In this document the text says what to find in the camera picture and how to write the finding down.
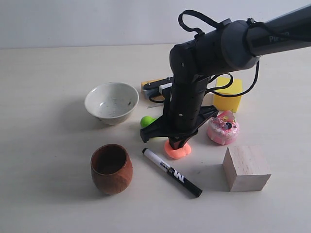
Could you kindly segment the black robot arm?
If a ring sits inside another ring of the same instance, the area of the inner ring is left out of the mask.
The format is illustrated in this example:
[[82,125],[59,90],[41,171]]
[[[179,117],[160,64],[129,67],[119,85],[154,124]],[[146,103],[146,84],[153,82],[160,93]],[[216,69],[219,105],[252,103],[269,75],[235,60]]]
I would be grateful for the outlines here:
[[194,10],[184,14],[196,17],[214,28],[209,33],[188,27],[183,17],[179,25],[195,32],[194,39],[175,45],[170,51],[173,83],[163,90],[163,115],[141,129],[147,142],[167,137],[173,149],[182,148],[211,117],[217,116],[214,106],[203,106],[205,94],[215,92],[207,87],[210,81],[233,71],[259,66],[262,55],[309,47],[311,44],[311,8],[305,6],[267,22],[248,20],[216,22]]

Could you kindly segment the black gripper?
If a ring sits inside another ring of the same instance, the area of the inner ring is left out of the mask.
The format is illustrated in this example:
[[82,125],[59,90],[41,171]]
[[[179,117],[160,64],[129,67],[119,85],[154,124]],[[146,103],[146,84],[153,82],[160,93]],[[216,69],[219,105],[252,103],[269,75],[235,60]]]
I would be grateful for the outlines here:
[[209,79],[199,77],[191,81],[175,77],[167,113],[140,130],[143,143],[151,138],[168,137],[173,150],[183,148],[191,138],[190,134],[197,132],[209,118],[215,117],[218,114],[216,107],[202,106]]

